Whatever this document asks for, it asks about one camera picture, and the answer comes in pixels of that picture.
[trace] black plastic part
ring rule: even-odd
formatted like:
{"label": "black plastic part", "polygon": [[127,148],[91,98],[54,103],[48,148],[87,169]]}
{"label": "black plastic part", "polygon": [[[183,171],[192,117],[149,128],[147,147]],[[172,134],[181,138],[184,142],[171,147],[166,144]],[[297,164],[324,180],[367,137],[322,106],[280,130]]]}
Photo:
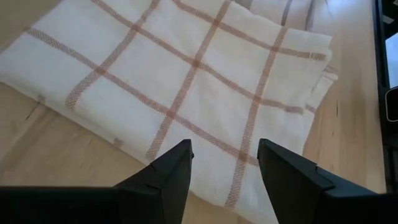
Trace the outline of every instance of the black plastic part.
{"label": "black plastic part", "polygon": [[398,195],[378,195],[261,139],[264,185],[280,224],[397,223]]}
{"label": "black plastic part", "polygon": [[192,158],[186,139],[115,187],[0,187],[0,223],[181,223]]}
{"label": "black plastic part", "polygon": [[386,111],[388,121],[398,122],[398,87],[386,93]]}
{"label": "black plastic part", "polygon": [[386,36],[384,35],[382,0],[373,1],[374,45],[376,50],[377,89],[379,93],[380,127],[383,141],[384,169],[388,192],[398,191],[398,122],[387,118],[386,93],[391,89],[386,54]]}

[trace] orange stripe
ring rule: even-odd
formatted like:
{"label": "orange stripe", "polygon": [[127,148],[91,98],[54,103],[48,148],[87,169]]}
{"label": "orange stripe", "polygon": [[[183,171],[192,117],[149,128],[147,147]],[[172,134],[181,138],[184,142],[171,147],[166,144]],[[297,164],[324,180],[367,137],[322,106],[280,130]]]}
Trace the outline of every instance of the orange stripe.
{"label": "orange stripe", "polygon": [[[177,96],[174,99],[174,102],[170,108],[171,111],[178,112],[178,110],[180,109],[181,104],[182,104],[184,98],[186,97],[189,88],[192,85],[192,81],[195,78],[195,74],[198,70],[200,60],[203,58],[203,55],[205,54],[208,46],[210,45],[211,39],[214,37],[217,27],[220,24],[220,21],[225,16],[226,11],[228,10],[228,6],[230,4],[231,4],[231,1],[226,0],[226,1],[224,1],[223,5],[220,7],[220,9],[217,13],[216,19],[212,22],[209,31],[207,32],[205,38],[203,39],[203,42],[201,43],[201,45],[198,49],[198,52],[195,56],[192,66],[183,81],[181,89],[178,91]],[[146,157],[150,161],[153,161],[156,158],[156,155],[159,152],[160,146],[162,145],[167,132],[169,131],[169,128],[173,122],[173,119],[174,119],[174,116],[166,116],[164,118],[162,124],[160,125],[160,128],[155,136],[155,139],[153,140],[153,142],[150,145],[150,148],[146,154]]]}
{"label": "orange stripe", "polygon": [[[82,54],[76,52],[75,50],[61,44],[60,42],[58,42],[57,40],[55,40],[54,38],[50,37],[47,34],[44,34],[43,32],[37,30],[37,32],[29,32],[31,34],[40,34],[40,35],[32,35],[33,37],[44,41],[46,44],[48,44],[51,47],[54,47],[56,49],[58,49],[59,51],[75,58],[76,60],[80,61],[81,63],[85,64],[88,67],[94,67],[95,70],[97,70],[97,68],[99,68],[97,65],[95,65],[94,62],[92,62],[91,60],[89,60],[88,58],[84,57]],[[42,36],[46,36],[47,39],[41,39],[40,37]],[[123,82],[122,80],[120,80],[118,77],[110,74],[109,72],[104,72],[102,74],[103,77],[105,77],[106,79],[108,79],[109,81],[111,81],[112,83],[114,83],[115,85],[117,85],[118,87],[122,88],[123,90],[127,91],[128,93],[130,93],[131,95],[133,95],[134,97],[136,97],[139,101],[141,101],[142,103],[144,103],[145,105],[149,106],[150,108],[162,113],[162,114],[166,114],[167,116],[170,115],[170,113],[168,113],[170,110],[150,99],[149,97],[147,97],[145,94],[141,93],[139,90],[133,88],[132,86],[128,85],[127,83]],[[209,141],[210,143],[214,144],[215,146],[219,147],[221,150],[223,150],[224,152],[227,152],[228,154],[234,156],[234,157],[238,157],[239,155],[239,149],[234,148],[233,146],[230,146],[229,144],[226,144],[225,142],[223,142],[220,139],[217,139],[216,137],[212,136],[211,134],[205,132],[204,130],[200,129],[198,126],[194,125],[193,123],[191,123],[190,121],[186,120],[185,118],[179,116],[179,115],[175,115],[175,120],[177,122],[179,122],[180,124],[182,124],[183,126],[185,126],[187,129],[193,131],[195,134],[197,134],[199,137]],[[254,166],[259,166],[258,161],[255,157],[252,157],[250,155],[248,155],[249,160],[248,163],[250,165],[254,165]]]}
{"label": "orange stripe", "polygon": [[311,113],[316,113],[317,109],[315,109],[314,107],[310,106],[310,105],[305,105],[305,109],[308,110]]}
{"label": "orange stripe", "polygon": [[[200,11],[194,9],[194,8],[186,8],[185,5],[183,5],[179,0],[173,0],[176,4],[178,4],[181,7],[184,7],[184,9],[190,10],[190,12],[192,13],[197,13],[199,15]],[[193,65],[193,62],[195,61],[194,59],[190,58],[188,55],[185,55],[183,53],[181,53],[179,50],[175,49],[174,47],[172,47],[170,44],[166,43],[165,41],[163,41],[162,39],[156,37],[155,35],[151,34],[149,31],[143,29],[142,27],[136,27],[132,22],[128,21],[126,18],[124,18],[122,15],[118,14],[115,10],[113,10],[112,8],[110,8],[108,5],[106,5],[105,3],[102,3],[103,7],[101,7],[103,10],[106,10],[107,12],[109,12],[109,14],[111,16],[113,16],[116,20],[118,20],[119,22],[123,23],[125,26],[132,26],[133,29],[136,30],[136,32],[140,33],[141,35],[147,37],[148,39],[150,39],[151,41],[155,42],[156,44],[158,44],[159,46],[163,47],[165,50],[169,51],[170,53],[176,55],[177,57],[179,57],[180,59],[182,59],[183,61],[189,63],[190,65]],[[256,44],[262,45],[264,43],[256,40],[256,39],[251,39],[251,41],[255,42]],[[279,49],[281,52],[285,52],[287,54],[295,54],[298,52],[294,52],[293,50],[290,49]],[[310,57],[310,53],[305,53],[305,54],[301,54],[298,53],[300,55],[298,55],[298,57]],[[221,81],[222,83],[224,83],[226,86],[230,87],[231,89],[238,91],[240,94],[253,99],[254,98],[254,94],[252,94],[251,92],[245,90],[244,88],[240,87],[238,84],[236,84],[235,82],[225,78],[224,76],[222,76],[221,74],[219,74],[218,72],[216,72],[214,69],[212,69],[210,66],[201,63],[199,64],[199,68],[208,72],[210,75],[213,75],[215,78],[217,78],[219,81]],[[261,99],[260,100],[260,104],[264,105],[264,106],[271,106],[271,107],[276,107],[276,108],[280,108],[282,110],[284,110],[285,112],[288,113],[299,113],[302,114],[303,113],[303,108],[298,107],[298,106],[289,106],[289,105],[285,105],[281,102],[278,101],[274,101],[274,100],[270,100],[270,99]]]}
{"label": "orange stripe", "polygon": [[[115,12],[110,6],[100,0],[91,0],[97,6],[102,8],[104,11],[108,12],[113,17],[117,17],[118,19],[128,22],[122,16],[120,16],[117,12]],[[151,12],[156,8],[159,4],[160,0],[153,0],[148,7],[147,10],[141,15],[140,19],[134,24],[137,27],[141,27]],[[133,28],[130,28],[127,35],[124,37],[122,42],[118,44],[118,46],[112,51],[112,53],[105,59],[105,61],[99,66],[99,68],[95,68],[87,77],[82,79],[82,81],[77,84],[77,86],[69,93],[67,99],[65,100],[65,106],[71,110],[75,109],[76,103],[79,100],[81,94],[89,88],[99,77],[109,69],[110,66],[119,58],[119,56],[124,52],[127,46],[132,42],[135,38],[137,31]]]}
{"label": "orange stripe", "polygon": [[[173,0],[173,2],[182,10],[189,12],[190,14],[193,14],[194,16],[199,17],[200,19],[203,19],[204,21],[207,22],[213,22],[213,18],[204,12],[200,12],[199,10],[188,6],[184,3],[182,3],[180,0]],[[261,42],[260,40],[255,39],[254,37],[251,37],[244,32],[235,29],[234,27],[231,27],[230,25],[227,25],[223,22],[220,22],[219,28],[229,32],[230,34],[235,35],[236,37],[240,37],[250,43],[256,44],[264,49],[267,50],[272,50],[272,51],[277,51],[278,53],[281,54],[286,54],[286,55],[291,55],[294,57],[300,57],[300,58],[310,58],[314,60],[324,60],[326,58],[325,54],[321,53],[311,53],[311,52],[302,52],[298,50],[293,50],[293,49],[285,49],[285,48],[280,48],[280,47],[273,47],[269,44],[266,44],[264,42]]]}
{"label": "orange stripe", "polygon": [[[282,27],[276,40],[274,43],[274,47],[278,48],[282,44],[282,41],[285,37],[285,34],[287,32],[287,29],[285,27]],[[275,51],[272,51],[266,61],[266,64],[264,66],[264,69],[262,71],[261,78],[259,80],[259,83],[256,88],[256,96],[261,96],[262,93],[264,92],[269,74],[271,72],[272,65],[274,64],[275,57],[276,57]],[[250,143],[251,143],[251,138],[254,130],[254,125],[256,122],[256,117],[257,117],[257,112],[259,109],[259,97],[255,97],[252,100],[252,104],[249,110],[249,116],[248,116],[248,121],[246,123],[246,127],[244,129],[244,134],[242,138],[242,143],[241,143],[241,150],[238,156],[238,159],[236,161],[236,166],[235,166],[235,171],[233,175],[233,180],[231,184],[231,189],[229,190],[228,197],[225,201],[225,207],[228,208],[234,208],[236,203],[239,200],[239,196],[241,193],[241,187],[242,187],[242,181],[243,181],[243,175],[244,175],[244,170],[246,166],[246,162],[248,161],[248,153],[250,149]]]}

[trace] wooden surface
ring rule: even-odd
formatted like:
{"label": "wooden surface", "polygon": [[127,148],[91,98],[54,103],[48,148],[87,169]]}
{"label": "wooden surface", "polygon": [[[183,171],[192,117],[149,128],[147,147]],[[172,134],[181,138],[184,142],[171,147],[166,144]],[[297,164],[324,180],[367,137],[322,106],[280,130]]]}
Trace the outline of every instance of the wooden surface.
{"label": "wooden surface", "polygon": [[[0,44],[59,0],[0,2]],[[304,156],[384,192],[371,0],[328,0],[339,80],[317,112]],[[0,185],[111,186],[143,165],[78,124],[0,83]],[[184,223],[246,223],[190,194]]]}

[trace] white towel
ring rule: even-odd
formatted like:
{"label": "white towel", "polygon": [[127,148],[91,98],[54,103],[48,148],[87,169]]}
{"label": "white towel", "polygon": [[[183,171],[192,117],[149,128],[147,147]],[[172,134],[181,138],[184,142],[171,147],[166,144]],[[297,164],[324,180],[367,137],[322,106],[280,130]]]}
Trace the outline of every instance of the white towel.
{"label": "white towel", "polygon": [[0,81],[145,164],[191,139],[191,191],[275,223],[258,141],[302,153],[330,40],[224,0],[66,0],[0,55]]}
{"label": "white towel", "polygon": [[[327,0],[235,0],[256,15],[299,30],[311,30],[316,3],[328,8]],[[331,19],[328,12],[322,12]]]}

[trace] towel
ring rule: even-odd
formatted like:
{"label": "towel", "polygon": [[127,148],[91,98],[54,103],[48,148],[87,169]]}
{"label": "towel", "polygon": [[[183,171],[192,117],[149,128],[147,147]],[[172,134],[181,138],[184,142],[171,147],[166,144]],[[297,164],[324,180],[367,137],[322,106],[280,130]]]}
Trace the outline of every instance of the towel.
{"label": "towel", "polygon": [[2,52],[0,81],[144,164],[191,139],[195,195],[277,223],[258,141],[302,153],[330,40],[231,1],[65,0]]}
{"label": "towel", "polygon": [[336,18],[333,17],[330,3],[327,0],[234,0],[255,15],[265,17],[277,24],[332,35],[331,49],[333,57],[325,72],[338,73],[340,67],[339,42],[340,33]]}

